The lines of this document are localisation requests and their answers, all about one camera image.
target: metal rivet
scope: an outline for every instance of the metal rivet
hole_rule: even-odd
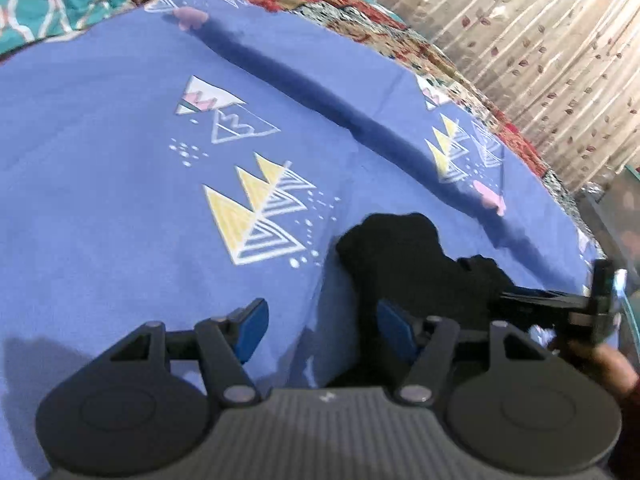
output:
[[[244,384],[236,384],[236,386],[229,386],[223,395],[229,402],[242,404],[243,402],[251,402],[255,399],[255,390]]]
[[[403,386],[400,390],[400,397],[402,397],[407,402],[412,402],[414,404],[419,404],[420,402],[425,402],[426,400],[431,399],[431,390],[420,386],[420,384],[409,384],[407,386]]]

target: blue bedsheet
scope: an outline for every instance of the blue bedsheet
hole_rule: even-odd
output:
[[[16,56],[0,84],[2,479],[46,471],[39,400],[147,320],[264,297],[261,388],[343,371],[354,301],[332,247],[370,213],[424,213],[449,256],[521,286],[588,283],[593,246],[513,153],[293,15],[156,0]]]

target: white triangle print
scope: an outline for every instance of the white triangle print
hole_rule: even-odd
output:
[[[178,115],[184,115],[184,114],[194,114],[195,112],[193,110],[189,110],[186,106],[178,105],[178,108],[176,109],[175,113],[177,113]]]
[[[460,142],[460,140],[467,140],[469,138],[469,136],[467,135],[466,131],[462,129],[462,126],[460,126],[460,121],[456,120],[456,133],[453,136],[453,140],[456,140],[457,142]]]
[[[264,208],[262,208],[262,214],[265,217],[296,211],[306,211],[306,206],[296,197],[278,189],[273,190]]]
[[[198,113],[217,110],[233,104],[244,104],[244,101],[226,90],[210,85],[192,75],[178,103],[178,109],[181,109],[179,107],[181,105]]]
[[[474,130],[476,131],[476,136],[478,137],[478,141],[482,146],[484,146],[490,152],[495,152],[502,147],[501,143],[486,128],[476,123],[472,123],[472,124],[474,126]]]
[[[453,162],[449,161],[449,171],[447,171],[447,173],[443,177],[441,177],[440,183],[452,184],[453,182],[457,182],[468,176],[468,173],[460,170],[460,168],[457,167]]]
[[[482,163],[486,168],[497,168],[502,164],[502,160],[496,157],[488,149],[484,148],[484,154],[482,156]]]
[[[246,108],[241,106],[238,108],[251,115],[249,120],[252,124],[248,124],[246,121],[241,122],[238,114],[225,114],[222,110],[216,110],[213,119],[213,132],[211,133],[211,142],[213,144],[220,144],[221,142],[238,140],[245,137],[265,137],[280,131],[279,128],[261,119],[257,115],[252,114]]]
[[[254,227],[233,259],[236,265],[252,264],[283,254],[304,251],[305,247],[283,228],[274,222],[260,218],[255,221]]]
[[[466,155],[469,152],[462,144],[459,144],[455,140],[451,141],[451,148],[449,151],[449,160],[458,158],[459,156]]]
[[[498,156],[495,156],[489,149],[483,145],[483,142],[486,140],[483,136],[481,136],[481,140],[476,139],[474,136],[471,137],[471,140],[476,145],[478,149],[478,155],[480,155],[480,159],[482,160],[482,164],[486,168],[497,168],[502,164],[502,159]]]
[[[256,242],[258,240],[264,240],[265,238],[271,238],[273,235],[270,231],[261,228],[260,226],[254,224],[253,231],[246,239],[247,242]]]
[[[424,92],[426,88],[431,88],[429,82],[423,78],[421,75],[416,74],[415,79],[418,82],[418,87],[420,88],[420,92]]]
[[[282,174],[282,176],[280,177],[280,180],[278,181],[278,185],[276,186],[276,188],[281,190],[315,189],[316,186],[314,186],[308,180],[305,180],[304,178],[299,176],[297,173],[294,173],[293,171],[286,169]]]
[[[173,0],[153,0],[145,5],[146,12],[169,12],[177,8]]]

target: cream curtain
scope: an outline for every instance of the cream curtain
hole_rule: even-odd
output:
[[[376,0],[440,47],[579,189],[640,145],[640,0]]]

